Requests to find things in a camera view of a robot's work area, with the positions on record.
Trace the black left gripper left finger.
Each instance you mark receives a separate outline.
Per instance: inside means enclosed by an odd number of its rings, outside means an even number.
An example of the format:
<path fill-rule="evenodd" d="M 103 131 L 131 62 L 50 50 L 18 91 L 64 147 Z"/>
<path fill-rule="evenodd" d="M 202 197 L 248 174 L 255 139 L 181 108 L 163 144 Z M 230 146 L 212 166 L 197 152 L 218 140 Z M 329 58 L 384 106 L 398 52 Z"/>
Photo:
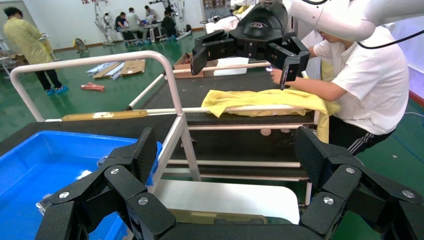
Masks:
<path fill-rule="evenodd" d="M 146 186 L 157 150 L 156 134 L 147 127 L 136 143 L 114 149 L 97 170 L 58 190 L 36 239 L 87 240 L 112 213 L 136 239 L 163 239 L 176 226 L 176 218 Z"/>

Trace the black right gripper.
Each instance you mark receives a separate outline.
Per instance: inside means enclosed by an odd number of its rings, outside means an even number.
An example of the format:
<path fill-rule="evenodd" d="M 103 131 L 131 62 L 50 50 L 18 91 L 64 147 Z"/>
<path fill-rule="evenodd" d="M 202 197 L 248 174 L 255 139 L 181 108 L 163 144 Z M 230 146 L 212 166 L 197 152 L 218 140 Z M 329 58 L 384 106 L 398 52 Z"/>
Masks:
<path fill-rule="evenodd" d="M 257 3 L 235 29 L 225 33 L 217 30 L 195 40 L 190 60 L 193 76 L 198 75 L 209 61 L 227 57 L 269 60 L 282 71 L 281 90 L 306 70 L 310 51 L 297 36 L 285 36 L 288 11 L 281 1 Z"/>

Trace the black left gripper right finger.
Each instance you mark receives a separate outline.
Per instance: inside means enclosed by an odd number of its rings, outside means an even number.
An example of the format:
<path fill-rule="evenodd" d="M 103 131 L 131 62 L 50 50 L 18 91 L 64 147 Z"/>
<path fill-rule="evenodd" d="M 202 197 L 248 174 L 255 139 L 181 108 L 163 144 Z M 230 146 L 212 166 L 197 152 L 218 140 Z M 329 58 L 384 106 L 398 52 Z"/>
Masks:
<path fill-rule="evenodd" d="M 301 126 L 294 152 L 316 194 L 300 224 L 329 240 L 346 212 L 359 215 L 383 240 L 424 237 L 424 199 L 415 190 L 368 168 L 346 148 L 324 143 Z"/>

